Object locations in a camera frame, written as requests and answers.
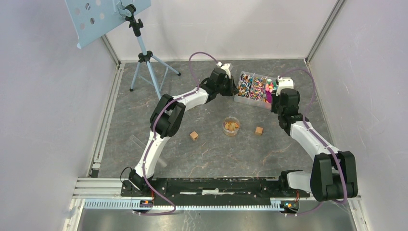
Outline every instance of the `light blue panel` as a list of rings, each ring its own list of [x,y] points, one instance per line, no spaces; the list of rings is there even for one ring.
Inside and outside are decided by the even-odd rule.
[[[76,33],[78,34],[78,48],[82,49],[102,35],[113,30],[125,22],[118,10],[133,4],[135,15],[151,6],[151,0],[65,0]]]

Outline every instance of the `clear plastic cup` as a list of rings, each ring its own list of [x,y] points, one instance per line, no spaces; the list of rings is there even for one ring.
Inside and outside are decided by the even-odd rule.
[[[236,123],[238,125],[238,128],[236,128],[234,131],[230,131],[230,130],[226,129],[225,125],[228,122]],[[235,136],[237,134],[238,130],[240,129],[240,127],[241,127],[241,124],[240,124],[239,120],[237,118],[235,118],[235,117],[227,117],[227,118],[224,119],[224,122],[222,122],[222,130],[224,131],[224,134],[227,135],[227,136],[230,136],[230,137]]]

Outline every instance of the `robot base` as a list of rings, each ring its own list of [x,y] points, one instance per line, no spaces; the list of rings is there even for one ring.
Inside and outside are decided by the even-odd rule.
[[[270,205],[271,198],[295,198],[295,189],[285,189],[273,178],[153,178],[150,183],[176,206]],[[310,194],[299,190],[300,197]],[[122,197],[152,196],[124,181]],[[168,205],[154,198],[154,205]]]

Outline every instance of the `gray floor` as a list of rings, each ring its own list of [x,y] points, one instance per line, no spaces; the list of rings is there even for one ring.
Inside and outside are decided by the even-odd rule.
[[[229,61],[232,75],[237,82],[241,71],[276,77],[292,68],[305,68],[303,60],[239,60]],[[192,90],[194,81],[187,62],[169,62],[182,73],[178,77],[169,72],[162,94],[178,95]],[[196,75],[202,80],[209,77],[214,62],[193,62]],[[156,76],[161,82],[165,68],[153,63]],[[118,178],[123,168],[134,167],[143,153],[143,145],[149,136],[149,118],[158,102],[153,86],[138,78],[134,92],[129,91],[136,64],[126,64],[122,76],[115,111],[103,153],[100,178]],[[150,79],[146,65],[141,75]],[[300,112],[310,100],[312,84],[301,72],[290,75],[295,88],[301,94]],[[241,128],[236,137],[227,137],[221,123],[228,116],[237,117]],[[307,117],[315,129],[330,141],[327,125],[316,100]],[[262,136],[254,134],[255,128],[263,127]],[[196,131],[199,138],[190,139]],[[222,176],[277,176],[283,170],[303,169],[311,171],[312,160],[303,148],[278,125],[278,117],[269,110],[237,103],[233,97],[217,96],[208,104],[198,106],[184,114],[178,133],[164,148],[162,160],[155,169],[156,177],[222,177]]]

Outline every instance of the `perforated panel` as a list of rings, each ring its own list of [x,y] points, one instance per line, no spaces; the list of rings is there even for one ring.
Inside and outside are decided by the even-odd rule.
[[[283,211],[278,200],[271,200],[271,205],[225,205],[225,206],[177,206],[177,210],[220,210],[220,211]],[[88,209],[152,209],[167,210],[172,206],[153,206],[152,208],[140,206],[138,199],[86,199],[84,208]]]
[[[117,6],[133,4],[135,15],[151,6],[151,0],[65,0],[82,49],[125,22]]]

